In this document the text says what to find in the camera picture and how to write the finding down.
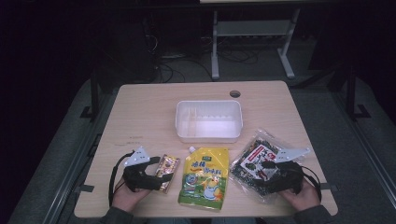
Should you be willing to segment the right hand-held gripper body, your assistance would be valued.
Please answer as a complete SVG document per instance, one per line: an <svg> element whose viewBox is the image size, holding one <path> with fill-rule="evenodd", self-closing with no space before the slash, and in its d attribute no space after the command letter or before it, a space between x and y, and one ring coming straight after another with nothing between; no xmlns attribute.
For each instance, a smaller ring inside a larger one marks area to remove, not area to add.
<svg viewBox="0 0 396 224"><path fill-rule="evenodd" d="M275 165L277 173L271 178L270 189L272 192L291 189L295 194L302 190L304 172L298 159L310 152L310 148L285 148L276 154Z"/></svg>

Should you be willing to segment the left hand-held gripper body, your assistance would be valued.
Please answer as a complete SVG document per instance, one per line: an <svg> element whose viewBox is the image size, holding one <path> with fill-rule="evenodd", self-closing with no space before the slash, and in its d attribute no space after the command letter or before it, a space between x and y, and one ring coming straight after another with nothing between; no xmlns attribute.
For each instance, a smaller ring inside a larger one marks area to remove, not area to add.
<svg viewBox="0 0 396 224"><path fill-rule="evenodd" d="M124 163L123 179L125 185L131 190L149 189L159 190L161 186L160 178L155 175L147 175L146 162L151 158L143 147L134 151L132 156Z"/></svg>

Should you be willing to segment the small gold snack packet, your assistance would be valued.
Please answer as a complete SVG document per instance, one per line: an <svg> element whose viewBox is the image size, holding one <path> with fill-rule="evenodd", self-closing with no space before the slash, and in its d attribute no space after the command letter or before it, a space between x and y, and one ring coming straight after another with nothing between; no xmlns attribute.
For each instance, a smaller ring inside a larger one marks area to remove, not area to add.
<svg viewBox="0 0 396 224"><path fill-rule="evenodd" d="M160 160L160 163L156 170L155 175L157 177L161 177L162 175L165 175L165 174L171 174L171 173L175 174L179 165L180 165L180 158L164 154ZM162 193L168 192L170 185L172 183L172 180L166 183L165 189L162 189L160 187L160 191Z"/></svg>

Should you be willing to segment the clear seaweed snack bag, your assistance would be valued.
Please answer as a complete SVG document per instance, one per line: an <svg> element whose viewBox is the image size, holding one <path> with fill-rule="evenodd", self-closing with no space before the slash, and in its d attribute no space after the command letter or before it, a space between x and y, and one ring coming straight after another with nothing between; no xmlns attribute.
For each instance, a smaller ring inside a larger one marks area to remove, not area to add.
<svg viewBox="0 0 396 224"><path fill-rule="evenodd" d="M271 178L277 173L277 169L263 169L262 162L275 162L278 151L285 148L306 147L295 147L263 129L258 129L236 159L231 163L231 180L248 197L261 203L274 203L276 200L276 192L272 192L266 188L258 188L253 184L253 181L263 180L271 182ZM306 155L295 159L295 161L301 165L301 161Z"/></svg>

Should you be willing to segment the yellow spouted pouch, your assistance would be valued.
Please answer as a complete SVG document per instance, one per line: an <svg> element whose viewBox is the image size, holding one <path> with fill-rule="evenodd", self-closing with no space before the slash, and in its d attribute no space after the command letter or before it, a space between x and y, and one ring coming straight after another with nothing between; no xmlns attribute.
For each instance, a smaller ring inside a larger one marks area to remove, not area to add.
<svg viewBox="0 0 396 224"><path fill-rule="evenodd" d="M177 201L181 204L220 210L229 177L227 147L190 147L185 159L182 185Z"/></svg>

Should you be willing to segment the white plastic bin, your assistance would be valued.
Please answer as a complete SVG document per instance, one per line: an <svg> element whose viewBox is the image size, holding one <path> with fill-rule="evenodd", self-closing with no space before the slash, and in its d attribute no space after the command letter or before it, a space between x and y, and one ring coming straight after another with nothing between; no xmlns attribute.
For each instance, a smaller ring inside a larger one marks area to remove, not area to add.
<svg viewBox="0 0 396 224"><path fill-rule="evenodd" d="M180 101L175 126L183 143L234 143L243 129L241 105L235 100Z"/></svg>

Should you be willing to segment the person's right hand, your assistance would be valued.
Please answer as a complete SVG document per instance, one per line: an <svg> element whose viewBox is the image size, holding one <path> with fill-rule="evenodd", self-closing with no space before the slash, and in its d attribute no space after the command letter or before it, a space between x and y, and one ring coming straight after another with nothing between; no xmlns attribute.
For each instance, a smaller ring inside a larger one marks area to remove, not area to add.
<svg viewBox="0 0 396 224"><path fill-rule="evenodd" d="M320 205L320 199L316 189L305 179L302 182L302 189L298 194L293 193L290 189L286 189L280 191L279 195L298 212Z"/></svg>

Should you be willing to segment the person's left hand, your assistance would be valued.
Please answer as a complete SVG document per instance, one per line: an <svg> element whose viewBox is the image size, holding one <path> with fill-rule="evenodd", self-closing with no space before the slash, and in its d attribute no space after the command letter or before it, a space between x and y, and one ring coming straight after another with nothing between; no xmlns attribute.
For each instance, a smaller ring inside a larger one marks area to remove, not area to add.
<svg viewBox="0 0 396 224"><path fill-rule="evenodd" d="M136 189L131 191L125 184L124 179L121 178L116 185L112 206L128 213L132 213L137 205L148 195L148 189Z"/></svg>

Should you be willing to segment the black metal stand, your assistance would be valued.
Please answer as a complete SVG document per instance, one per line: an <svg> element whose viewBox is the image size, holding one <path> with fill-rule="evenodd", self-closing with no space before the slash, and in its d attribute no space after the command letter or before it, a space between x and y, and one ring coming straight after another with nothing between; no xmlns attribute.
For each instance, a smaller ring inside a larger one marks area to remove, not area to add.
<svg viewBox="0 0 396 224"><path fill-rule="evenodd" d="M352 65L343 64L339 71L340 89L345 91L346 114L353 120L371 117L364 105L357 105L356 99L356 71Z"/></svg>
<svg viewBox="0 0 396 224"><path fill-rule="evenodd" d="M90 122L94 122L100 112L99 83L98 83L97 72L95 70L93 70L91 73L90 87L91 87L91 105L85 106L80 116L83 119L89 119Z"/></svg>

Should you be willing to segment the metal floor rail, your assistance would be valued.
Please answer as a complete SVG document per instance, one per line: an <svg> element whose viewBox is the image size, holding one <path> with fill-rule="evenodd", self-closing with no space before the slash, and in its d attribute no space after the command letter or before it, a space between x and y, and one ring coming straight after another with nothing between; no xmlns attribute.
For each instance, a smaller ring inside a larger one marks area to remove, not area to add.
<svg viewBox="0 0 396 224"><path fill-rule="evenodd" d="M74 100L45 156L49 159L46 169L54 194L49 199L42 224L58 222L74 186L94 155L115 96L99 95L99 110L94 119L90 116L91 99L91 96L82 95Z"/></svg>
<svg viewBox="0 0 396 224"><path fill-rule="evenodd" d="M326 127L330 142L335 145L333 152L345 152L346 156L341 159L331 156L329 161L323 161L326 175L333 182L340 182L340 177L330 174L331 165L340 161L346 166L342 175L346 176L346 182L357 186L361 192L375 190L379 192L382 188L381 197L387 196L393 207L396 207L396 183L391 178L385 164L379 159L375 151L378 143L370 143L357 121L352 120L345 112L343 101L337 93L329 92L329 111L327 112ZM320 155L330 155L330 142L323 145L327 152Z"/></svg>

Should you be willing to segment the white metal desk frame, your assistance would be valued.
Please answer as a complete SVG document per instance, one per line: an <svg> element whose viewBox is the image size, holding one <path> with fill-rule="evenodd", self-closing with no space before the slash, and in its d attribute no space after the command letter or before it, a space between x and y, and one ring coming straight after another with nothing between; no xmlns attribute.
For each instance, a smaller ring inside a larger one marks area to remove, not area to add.
<svg viewBox="0 0 396 224"><path fill-rule="evenodd" d="M200 0L201 4L238 4L243 3L275 3L283 0ZM281 61L285 75L289 79L294 79L295 75L288 59L288 50L292 40L294 30L300 15L301 9L294 7L288 19L235 19L223 20L219 15L219 10L213 12L212 23L212 51L211 51L211 77L219 79L219 52L218 46L220 37L235 36L282 36L285 38L283 46L277 49L278 58Z"/></svg>

